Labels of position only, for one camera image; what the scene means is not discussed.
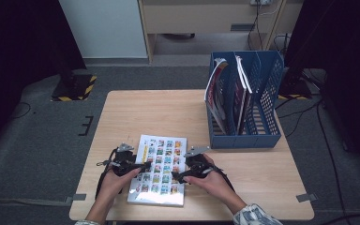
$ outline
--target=black curtain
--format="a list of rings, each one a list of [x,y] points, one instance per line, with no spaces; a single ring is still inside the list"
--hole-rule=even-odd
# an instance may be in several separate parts
[[[53,58],[86,68],[58,0],[0,0],[0,131],[26,85],[59,74]]]
[[[283,84],[292,86],[303,68],[323,68],[322,87],[347,150],[360,154],[360,2],[305,0],[285,56]]]

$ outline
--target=black panel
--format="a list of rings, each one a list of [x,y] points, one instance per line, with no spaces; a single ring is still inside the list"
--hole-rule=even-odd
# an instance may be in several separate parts
[[[306,0],[285,64],[291,71],[327,71],[322,93],[328,110],[337,121],[346,148],[360,154],[360,4],[350,0]],[[285,76],[284,82],[294,79],[297,76]]]

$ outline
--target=blue file holder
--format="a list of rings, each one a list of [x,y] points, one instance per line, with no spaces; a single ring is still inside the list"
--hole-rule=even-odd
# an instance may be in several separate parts
[[[253,94],[247,108],[244,132],[238,134],[233,122],[233,98],[235,79],[238,76],[235,56],[242,58],[242,66]],[[228,62],[221,73],[222,93],[225,100],[224,111],[227,116],[228,134],[223,134],[218,124],[207,110],[210,147],[220,148],[272,148],[280,136],[275,118],[275,101],[278,98],[283,59],[277,51],[212,52],[210,71],[215,68],[215,59],[225,58]]]

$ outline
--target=wooden table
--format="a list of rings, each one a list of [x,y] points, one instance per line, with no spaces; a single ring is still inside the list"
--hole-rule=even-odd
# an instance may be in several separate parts
[[[112,91],[98,122],[95,138],[84,165],[69,216],[84,219],[91,208],[103,167],[121,143],[138,146],[142,134],[185,137],[187,148],[208,146],[204,90]],[[310,202],[299,202],[306,193],[285,137],[270,149],[220,149],[206,152],[230,178],[247,203],[257,203],[278,219],[308,220],[314,217]],[[127,203],[128,186],[115,199],[107,219],[114,221],[232,220],[227,207],[198,187],[187,185],[184,207]]]

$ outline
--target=white wall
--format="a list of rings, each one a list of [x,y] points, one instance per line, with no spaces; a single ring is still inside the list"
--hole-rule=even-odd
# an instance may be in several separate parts
[[[147,58],[137,0],[59,0],[83,58]]]

